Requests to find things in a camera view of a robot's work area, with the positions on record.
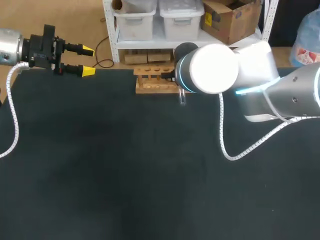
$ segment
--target coiled white cable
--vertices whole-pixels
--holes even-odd
[[[4,156],[7,156],[9,153],[12,152],[12,150],[16,147],[17,143],[18,143],[18,138],[19,138],[19,125],[18,125],[18,119],[17,119],[17,115],[16,115],[16,110],[15,110],[15,106],[14,106],[14,102],[12,100],[12,96],[11,96],[11,89],[10,89],[10,83],[11,83],[11,78],[13,73],[17,70],[17,69],[21,69],[21,68],[29,68],[29,64],[27,62],[21,62],[16,64],[13,68],[11,68],[11,70],[9,71],[7,77],[6,77],[6,94],[7,94],[7,98],[9,101],[9,106],[11,109],[11,113],[12,113],[12,117],[13,117],[13,123],[14,123],[14,140],[13,143],[11,144],[11,146],[9,147],[9,149],[7,151],[5,151],[4,153],[0,154],[0,158],[3,158]]]
[[[220,140],[220,146],[221,146],[221,150],[223,155],[225,156],[226,159],[230,160],[230,161],[236,161],[239,160],[241,158],[243,158],[244,156],[246,156],[247,154],[249,154],[250,152],[252,152],[254,149],[256,149],[257,147],[259,147],[261,144],[263,144],[265,141],[267,141],[269,138],[271,138],[273,135],[275,135],[277,132],[279,132],[280,130],[282,130],[284,127],[293,124],[293,123],[297,123],[300,122],[301,120],[306,120],[306,119],[317,119],[319,117],[317,116],[300,116],[300,117],[293,117],[290,119],[290,121],[286,121],[281,123],[279,126],[277,126],[276,128],[274,128],[273,130],[271,130],[267,135],[265,135],[264,137],[262,137],[260,140],[258,140],[256,143],[254,143],[252,146],[250,146],[249,148],[247,148],[245,151],[243,151],[242,153],[240,153],[237,156],[230,156],[225,148],[225,142],[224,142],[224,97],[222,93],[219,93],[219,101],[220,101],[220,120],[219,120],[219,140]]]

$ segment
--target cardboard box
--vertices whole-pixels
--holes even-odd
[[[201,28],[231,45],[255,33],[261,0],[204,0]]]

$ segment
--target white cable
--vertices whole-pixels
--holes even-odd
[[[8,98],[8,101],[9,101],[9,106],[10,106],[10,109],[11,109],[12,117],[13,117],[14,132],[15,133],[14,133],[14,140],[13,140],[12,145],[9,147],[9,149],[7,151],[5,151],[4,153],[0,154],[0,158],[3,158],[4,156],[6,156],[9,153],[11,153],[12,150],[15,148],[15,146],[18,143],[19,125],[18,125],[18,119],[17,119],[17,115],[16,115],[14,102],[13,102],[12,96],[11,96],[10,83],[11,83],[11,78],[12,78],[13,73],[17,69],[21,69],[21,68],[29,68],[29,64],[27,62],[18,63],[13,68],[11,68],[11,70],[9,71],[9,73],[8,73],[8,75],[6,77],[6,94],[7,94],[7,98]]]
[[[301,120],[306,120],[306,119],[316,119],[319,118],[317,116],[299,116],[299,117],[293,117],[290,119],[290,121],[286,121],[281,123],[279,126],[277,126],[276,128],[274,128],[273,130],[271,130],[267,135],[265,135],[263,138],[261,138],[259,141],[257,141],[255,144],[253,144],[252,146],[250,146],[249,148],[247,148],[245,151],[243,151],[242,153],[240,153],[237,156],[230,156],[225,148],[225,143],[224,143],[224,97],[222,95],[222,93],[219,93],[219,101],[220,101],[220,120],[219,120],[219,140],[220,140],[220,146],[221,146],[221,150],[223,155],[225,156],[226,159],[230,160],[230,161],[236,161],[239,160],[241,158],[243,158],[244,156],[246,156],[247,154],[249,154],[250,152],[252,152],[254,149],[256,149],[257,147],[259,147],[261,144],[263,144],[265,141],[267,141],[269,138],[271,138],[273,135],[275,135],[277,132],[279,132],[280,130],[282,130],[284,127],[292,124],[292,123],[297,123]]]
[[[291,119],[288,120],[288,119],[285,119],[283,116],[281,116],[281,115],[278,113],[278,111],[277,111],[277,109],[275,108],[275,106],[273,105],[273,103],[271,102],[270,97],[269,97],[269,95],[267,94],[267,92],[266,92],[265,90],[262,90],[262,93],[263,93],[264,98],[265,98],[266,102],[268,103],[271,111],[274,113],[274,115],[276,115],[276,116],[277,116],[280,120],[282,120],[283,122],[291,123],[291,124],[295,123],[295,122],[292,121]]]

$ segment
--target silver robot arm segment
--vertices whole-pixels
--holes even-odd
[[[0,28],[0,65],[14,66],[21,61],[24,38],[20,32]]]

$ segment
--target black power cord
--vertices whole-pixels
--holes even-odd
[[[109,59],[109,58],[107,58],[107,59],[103,59],[103,60],[101,60],[101,61],[98,61],[98,52],[97,52],[97,50],[98,50],[98,47],[100,46],[100,44],[103,42],[103,41],[105,41],[105,40],[107,40],[109,37],[107,36],[106,38],[104,38],[104,39],[102,39],[99,43],[98,43],[98,45],[95,47],[95,60],[96,60],[96,64],[95,65],[93,65],[92,66],[92,68],[94,68],[95,66],[97,66],[97,65],[99,65],[101,68],[103,68],[103,69],[109,69],[109,68],[112,68],[114,65],[115,65],[115,62],[112,60],[112,59]],[[111,62],[111,65],[110,66],[102,66],[100,63],[102,63],[102,62]]]

